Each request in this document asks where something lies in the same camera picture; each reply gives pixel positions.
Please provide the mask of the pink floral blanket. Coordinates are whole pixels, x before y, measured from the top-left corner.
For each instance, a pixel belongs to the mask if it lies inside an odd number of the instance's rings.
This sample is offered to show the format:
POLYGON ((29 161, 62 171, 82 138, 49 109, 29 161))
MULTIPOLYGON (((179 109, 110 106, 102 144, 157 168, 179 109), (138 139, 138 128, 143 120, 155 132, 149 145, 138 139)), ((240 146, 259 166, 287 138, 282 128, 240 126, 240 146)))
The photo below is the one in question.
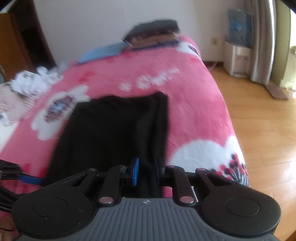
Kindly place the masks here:
POLYGON ((44 177, 76 103, 157 91, 168 97, 165 162, 189 172, 204 167, 249 186, 223 96, 188 37, 181 37, 177 47, 124 51, 117 57, 70 67, 60 82, 35 101, 5 144, 1 158, 44 177))

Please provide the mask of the pink white checked cloth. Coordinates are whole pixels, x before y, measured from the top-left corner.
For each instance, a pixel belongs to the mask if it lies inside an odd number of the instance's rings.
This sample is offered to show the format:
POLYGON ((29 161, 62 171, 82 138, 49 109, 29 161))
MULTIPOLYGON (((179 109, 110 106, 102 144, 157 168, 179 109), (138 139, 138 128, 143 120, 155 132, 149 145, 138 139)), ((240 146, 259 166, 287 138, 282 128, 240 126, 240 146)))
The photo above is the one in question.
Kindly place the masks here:
POLYGON ((1 84, 1 121, 5 126, 24 118, 33 106, 32 99, 13 91, 7 83, 1 84))

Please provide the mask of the white crumpled shirt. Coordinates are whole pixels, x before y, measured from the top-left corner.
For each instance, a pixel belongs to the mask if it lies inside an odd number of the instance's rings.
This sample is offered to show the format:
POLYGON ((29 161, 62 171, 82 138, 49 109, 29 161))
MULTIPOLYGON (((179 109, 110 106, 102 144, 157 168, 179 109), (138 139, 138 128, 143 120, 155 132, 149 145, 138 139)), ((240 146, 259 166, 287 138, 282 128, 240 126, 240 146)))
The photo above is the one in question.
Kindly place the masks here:
POLYGON ((69 66, 68 62, 61 61, 51 69, 39 66, 35 73, 27 70, 21 71, 10 81, 10 86, 13 91, 26 97, 39 98, 63 79, 63 74, 69 66))

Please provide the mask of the wooden wardrobe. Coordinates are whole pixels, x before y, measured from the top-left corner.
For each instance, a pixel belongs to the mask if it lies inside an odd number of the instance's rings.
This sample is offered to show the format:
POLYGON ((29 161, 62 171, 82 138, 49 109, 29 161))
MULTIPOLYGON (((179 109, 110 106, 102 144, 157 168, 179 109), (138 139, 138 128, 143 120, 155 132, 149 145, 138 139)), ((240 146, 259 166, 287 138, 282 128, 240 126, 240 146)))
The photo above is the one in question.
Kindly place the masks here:
POLYGON ((51 54, 33 1, 1 1, 1 80, 56 62, 51 54))

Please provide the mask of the folded dark blue garment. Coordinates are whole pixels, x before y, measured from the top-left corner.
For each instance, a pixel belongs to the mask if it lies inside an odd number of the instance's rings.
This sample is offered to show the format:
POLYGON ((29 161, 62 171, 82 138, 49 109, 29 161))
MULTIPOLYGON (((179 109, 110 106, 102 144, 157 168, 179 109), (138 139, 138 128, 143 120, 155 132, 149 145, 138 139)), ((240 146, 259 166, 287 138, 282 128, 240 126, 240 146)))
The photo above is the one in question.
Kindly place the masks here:
POLYGON ((144 49, 153 49, 153 48, 163 48, 163 47, 175 47, 179 44, 180 40, 174 40, 174 41, 169 41, 169 42, 163 42, 163 43, 157 43, 154 45, 150 46, 143 46, 143 47, 132 47, 132 51, 139 51, 139 50, 144 50, 144 49))

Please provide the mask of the white water dispenser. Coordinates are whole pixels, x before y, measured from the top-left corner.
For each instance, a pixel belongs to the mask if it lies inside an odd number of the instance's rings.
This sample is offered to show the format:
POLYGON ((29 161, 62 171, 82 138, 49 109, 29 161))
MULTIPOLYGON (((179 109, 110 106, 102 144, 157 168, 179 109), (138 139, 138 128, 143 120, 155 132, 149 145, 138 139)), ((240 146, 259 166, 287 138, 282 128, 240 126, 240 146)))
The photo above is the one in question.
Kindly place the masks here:
POLYGON ((225 41, 223 67, 236 78, 248 78, 252 58, 252 49, 225 41))

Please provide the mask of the brown floor mat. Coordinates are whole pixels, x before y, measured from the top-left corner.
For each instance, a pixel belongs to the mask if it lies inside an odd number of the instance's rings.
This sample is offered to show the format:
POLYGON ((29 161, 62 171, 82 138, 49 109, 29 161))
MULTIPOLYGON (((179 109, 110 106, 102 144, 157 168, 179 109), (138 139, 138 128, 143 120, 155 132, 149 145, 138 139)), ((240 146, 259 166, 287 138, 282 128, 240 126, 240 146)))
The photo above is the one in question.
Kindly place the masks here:
POLYGON ((273 97, 273 99, 288 100, 287 95, 281 90, 281 88, 278 85, 274 83, 269 83, 264 87, 269 92, 269 94, 273 97))

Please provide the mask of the folded brown patterned garment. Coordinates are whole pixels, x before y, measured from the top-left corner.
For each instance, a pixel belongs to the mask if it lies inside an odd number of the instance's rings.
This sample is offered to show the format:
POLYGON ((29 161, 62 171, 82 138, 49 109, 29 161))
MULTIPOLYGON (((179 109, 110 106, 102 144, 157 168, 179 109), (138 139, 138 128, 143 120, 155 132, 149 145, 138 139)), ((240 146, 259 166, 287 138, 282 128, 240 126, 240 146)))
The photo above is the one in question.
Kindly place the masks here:
POLYGON ((129 43, 133 48, 143 48, 178 40, 179 34, 176 32, 152 32, 133 36, 129 43))

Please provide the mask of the blue flat pillow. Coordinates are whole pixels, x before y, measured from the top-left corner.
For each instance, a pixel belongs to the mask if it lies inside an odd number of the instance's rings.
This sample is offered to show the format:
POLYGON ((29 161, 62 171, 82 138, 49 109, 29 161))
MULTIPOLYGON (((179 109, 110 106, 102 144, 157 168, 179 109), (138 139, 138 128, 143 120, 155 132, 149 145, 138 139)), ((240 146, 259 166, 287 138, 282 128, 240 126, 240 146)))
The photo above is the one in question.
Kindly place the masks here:
POLYGON ((129 46, 126 42, 119 42, 116 44, 105 45, 99 48, 95 48, 88 53, 84 54, 78 61, 77 64, 84 64, 108 57, 118 56, 124 49, 129 46))

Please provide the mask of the grey curtain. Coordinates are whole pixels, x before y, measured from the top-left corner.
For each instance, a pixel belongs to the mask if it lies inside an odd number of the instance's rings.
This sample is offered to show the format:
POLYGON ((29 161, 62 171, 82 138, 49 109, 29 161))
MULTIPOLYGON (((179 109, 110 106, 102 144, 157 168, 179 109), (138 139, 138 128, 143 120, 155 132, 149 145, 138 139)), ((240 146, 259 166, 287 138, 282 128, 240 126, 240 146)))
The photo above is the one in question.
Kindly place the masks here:
POLYGON ((246 10, 251 15, 253 37, 249 78, 252 82, 268 85, 275 51, 275 1, 246 1, 246 10))

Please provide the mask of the wall power socket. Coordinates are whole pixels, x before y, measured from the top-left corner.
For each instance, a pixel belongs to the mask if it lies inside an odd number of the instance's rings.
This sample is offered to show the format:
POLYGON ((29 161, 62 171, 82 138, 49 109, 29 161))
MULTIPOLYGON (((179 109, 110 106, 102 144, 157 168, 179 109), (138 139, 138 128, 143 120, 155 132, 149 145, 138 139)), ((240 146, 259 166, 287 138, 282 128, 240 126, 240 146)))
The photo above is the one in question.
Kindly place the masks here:
POLYGON ((211 45, 212 46, 218 46, 219 45, 219 39, 218 38, 212 38, 211 39, 211 45))

